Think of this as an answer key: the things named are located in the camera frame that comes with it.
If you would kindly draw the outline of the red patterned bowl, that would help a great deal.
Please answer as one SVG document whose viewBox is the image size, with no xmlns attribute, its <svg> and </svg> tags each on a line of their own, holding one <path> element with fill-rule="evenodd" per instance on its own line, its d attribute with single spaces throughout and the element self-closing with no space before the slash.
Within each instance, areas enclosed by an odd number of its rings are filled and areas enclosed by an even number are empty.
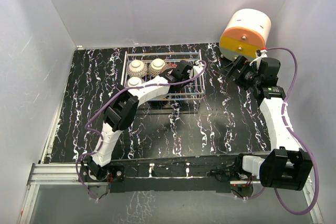
<svg viewBox="0 0 336 224">
<path fill-rule="evenodd" d="M 166 70 L 170 71 L 171 69 L 174 69 L 177 67 L 177 64 L 174 64 L 174 63 L 166 63 L 163 68 L 161 69 L 161 73 L 165 72 Z"/>
</svg>

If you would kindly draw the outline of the purple striped bowl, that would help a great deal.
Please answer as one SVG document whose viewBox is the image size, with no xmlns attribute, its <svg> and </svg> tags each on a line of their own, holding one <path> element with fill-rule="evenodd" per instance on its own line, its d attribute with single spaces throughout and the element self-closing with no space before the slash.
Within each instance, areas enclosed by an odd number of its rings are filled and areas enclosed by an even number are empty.
<svg viewBox="0 0 336 224">
<path fill-rule="evenodd" d="M 128 88 L 128 87 L 137 87 L 139 85 L 142 85 L 144 84 L 145 81 L 144 79 L 142 78 L 139 78 L 139 77 L 130 77 L 126 83 L 125 83 L 125 87 Z"/>
</svg>

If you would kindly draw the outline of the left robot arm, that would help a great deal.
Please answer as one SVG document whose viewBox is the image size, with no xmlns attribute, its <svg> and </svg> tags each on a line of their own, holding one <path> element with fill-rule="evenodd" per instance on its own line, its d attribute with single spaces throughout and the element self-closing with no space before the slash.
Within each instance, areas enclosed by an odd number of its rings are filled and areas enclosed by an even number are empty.
<svg viewBox="0 0 336 224">
<path fill-rule="evenodd" d="M 99 140 L 92 153 L 78 158 L 82 169 L 92 179 L 104 181 L 117 140 L 133 123 L 138 107 L 184 87 L 195 77 L 193 68 L 193 64 L 181 60 L 175 68 L 167 69 L 143 84 L 128 88 L 119 86 L 117 93 L 85 125 L 87 131 L 99 135 Z"/>
</svg>

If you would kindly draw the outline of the brown scale patterned bowl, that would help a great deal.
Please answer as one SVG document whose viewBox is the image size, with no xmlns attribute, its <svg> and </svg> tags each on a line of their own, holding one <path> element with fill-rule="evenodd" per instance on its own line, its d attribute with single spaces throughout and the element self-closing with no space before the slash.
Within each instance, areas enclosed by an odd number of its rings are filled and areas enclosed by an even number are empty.
<svg viewBox="0 0 336 224">
<path fill-rule="evenodd" d="M 152 77 L 158 76 L 161 73 L 161 70 L 163 69 L 164 66 L 165 66 L 164 60 L 160 58 L 154 59 L 153 61 L 151 61 L 148 67 L 149 75 Z"/>
</svg>

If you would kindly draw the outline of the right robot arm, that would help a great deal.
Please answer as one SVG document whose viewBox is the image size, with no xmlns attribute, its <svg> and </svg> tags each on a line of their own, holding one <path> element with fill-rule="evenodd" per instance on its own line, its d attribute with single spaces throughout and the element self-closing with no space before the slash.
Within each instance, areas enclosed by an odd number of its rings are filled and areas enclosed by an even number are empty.
<svg viewBox="0 0 336 224">
<path fill-rule="evenodd" d="M 281 110 L 286 94 L 277 85 L 279 69 L 280 61 L 274 58 L 264 57 L 250 62 L 246 57 L 238 56 L 220 70 L 240 88 L 253 90 L 271 143 L 271 152 L 265 158 L 240 154 L 235 160 L 234 174 L 240 180 L 254 176 L 264 187 L 300 191 L 313 164 L 309 154 L 290 134 L 290 124 L 283 122 L 288 115 Z"/>
</svg>

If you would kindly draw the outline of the brown spoke patterned bowl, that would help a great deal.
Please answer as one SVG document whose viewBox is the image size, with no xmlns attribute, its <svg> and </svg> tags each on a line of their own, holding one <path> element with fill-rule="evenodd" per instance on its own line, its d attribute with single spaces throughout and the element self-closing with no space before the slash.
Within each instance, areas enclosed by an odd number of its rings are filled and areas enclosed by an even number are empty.
<svg viewBox="0 0 336 224">
<path fill-rule="evenodd" d="M 148 72 L 147 65 L 141 60 L 132 60 L 128 64 L 127 74 L 129 77 L 143 78 Z"/>
</svg>

